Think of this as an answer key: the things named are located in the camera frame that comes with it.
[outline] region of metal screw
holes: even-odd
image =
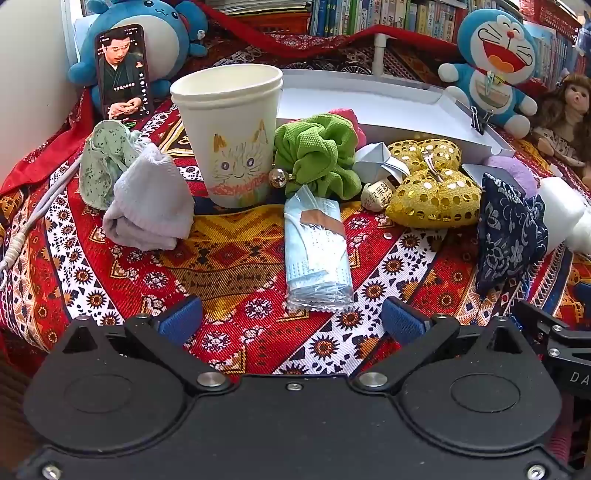
[[[301,383],[288,383],[285,387],[290,392],[299,392],[302,388],[304,388],[304,385]]]
[[[203,372],[197,377],[197,383],[203,387],[219,387],[226,381],[226,376],[220,372]]]
[[[60,480],[61,478],[61,470],[50,463],[43,467],[41,474],[47,478],[47,480]]]
[[[541,480],[546,475],[546,468],[543,465],[532,465],[529,470],[527,470],[527,478],[528,480]]]
[[[383,387],[388,382],[388,377],[379,372],[366,372],[359,376],[359,382],[364,387],[377,388]]]

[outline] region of doll hair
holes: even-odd
[[[570,73],[562,79],[557,87],[548,92],[538,101],[538,112],[531,119],[532,128],[542,127],[552,130],[556,125],[566,121],[564,106],[566,89],[569,85],[576,85],[587,89],[591,95],[591,80],[580,73]],[[591,114],[589,111],[583,115],[583,120],[574,126],[574,140],[571,146],[576,150],[581,161],[591,162],[591,149],[588,147],[591,138]]]

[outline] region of plastic packaging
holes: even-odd
[[[339,204],[304,185],[285,203],[287,307],[336,312],[353,304],[353,281]]]

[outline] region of folded paper ornament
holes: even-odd
[[[398,183],[410,174],[408,167],[394,158],[384,142],[365,145],[355,152],[353,171],[362,183],[375,183],[393,176]]]

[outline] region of pink fabric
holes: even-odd
[[[353,124],[353,129],[357,134],[357,147],[355,147],[355,150],[359,150],[360,148],[367,145],[368,139],[365,137],[363,130],[361,130],[361,127],[357,123],[357,116],[355,115],[355,112],[353,110],[351,110],[350,108],[335,108],[334,110],[331,110],[329,113],[340,115],[341,117],[346,118],[349,122]]]

